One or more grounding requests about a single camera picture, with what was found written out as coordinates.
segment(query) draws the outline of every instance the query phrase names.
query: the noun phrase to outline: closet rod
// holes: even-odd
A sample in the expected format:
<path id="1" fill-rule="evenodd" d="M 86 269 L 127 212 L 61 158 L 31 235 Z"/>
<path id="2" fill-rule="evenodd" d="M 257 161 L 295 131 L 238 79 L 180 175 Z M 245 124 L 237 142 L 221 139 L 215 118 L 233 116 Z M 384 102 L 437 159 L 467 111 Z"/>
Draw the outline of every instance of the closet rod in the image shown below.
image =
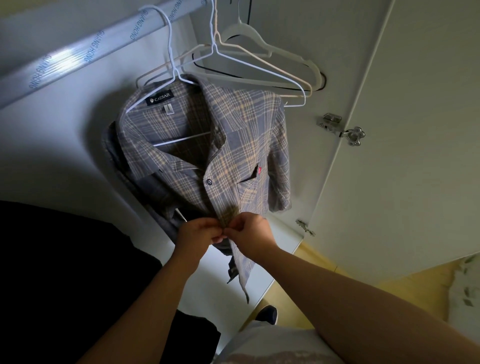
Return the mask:
<path id="1" fill-rule="evenodd" d="M 158 6 L 173 22 L 205 4 L 166 0 Z M 0 109 L 167 25 L 162 22 L 156 11 L 143 10 L 11 72 L 0 78 Z"/>

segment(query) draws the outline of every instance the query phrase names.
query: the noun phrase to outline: white cabinet door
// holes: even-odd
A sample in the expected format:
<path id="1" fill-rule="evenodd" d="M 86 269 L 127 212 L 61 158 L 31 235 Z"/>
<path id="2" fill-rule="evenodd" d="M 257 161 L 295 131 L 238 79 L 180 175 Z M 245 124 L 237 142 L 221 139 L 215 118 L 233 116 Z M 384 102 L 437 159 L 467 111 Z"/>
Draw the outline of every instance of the white cabinet door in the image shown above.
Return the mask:
<path id="1" fill-rule="evenodd" d="M 377 282 L 480 251 L 480 1 L 397 1 L 306 241 Z"/>

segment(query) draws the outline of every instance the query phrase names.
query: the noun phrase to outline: forearm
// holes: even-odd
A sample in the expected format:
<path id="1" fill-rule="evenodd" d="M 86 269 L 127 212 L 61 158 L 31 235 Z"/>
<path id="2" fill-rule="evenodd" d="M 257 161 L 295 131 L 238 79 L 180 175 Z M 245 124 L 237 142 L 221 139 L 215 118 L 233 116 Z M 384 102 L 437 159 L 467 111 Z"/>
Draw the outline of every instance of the forearm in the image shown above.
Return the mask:
<path id="1" fill-rule="evenodd" d="M 189 271 L 170 259 L 78 363 L 158 363 Z"/>
<path id="2" fill-rule="evenodd" d="M 480 349 L 474 343 L 389 293 L 317 267 L 278 247 L 259 263 L 349 364 L 480 361 Z"/>

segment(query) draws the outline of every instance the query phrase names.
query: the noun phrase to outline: person's left hand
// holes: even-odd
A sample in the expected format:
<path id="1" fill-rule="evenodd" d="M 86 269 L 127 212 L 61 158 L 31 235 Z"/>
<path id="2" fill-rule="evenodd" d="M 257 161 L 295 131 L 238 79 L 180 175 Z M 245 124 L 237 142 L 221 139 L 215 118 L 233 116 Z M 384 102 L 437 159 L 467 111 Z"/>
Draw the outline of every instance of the person's left hand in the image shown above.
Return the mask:
<path id="1" fill-rule="evenodd" d="M 210 244 L 226 238 L 220 221 L 216 218 L 197 218 L 180 226 L 172 258 L 193 274 Z"/>

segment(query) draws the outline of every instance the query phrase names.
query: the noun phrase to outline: black brand label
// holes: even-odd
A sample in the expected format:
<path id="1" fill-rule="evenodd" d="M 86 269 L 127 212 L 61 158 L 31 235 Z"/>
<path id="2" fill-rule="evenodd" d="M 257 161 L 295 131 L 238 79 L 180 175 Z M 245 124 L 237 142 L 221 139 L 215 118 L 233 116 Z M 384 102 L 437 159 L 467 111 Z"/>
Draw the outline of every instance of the black brand label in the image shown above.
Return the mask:
<path id="1" fill-rule="evenodd" d="M 160 102 L 170 100 L 172 97 L 174 97 L 172 90 L 167 90 L 167 91 L 159 91 L 155 95 L 151 95 L 150 97 L 147 97 L 145 100 L 147 102 L 147 106 L 151 106 L 151 105 L 159 104 Z"/>

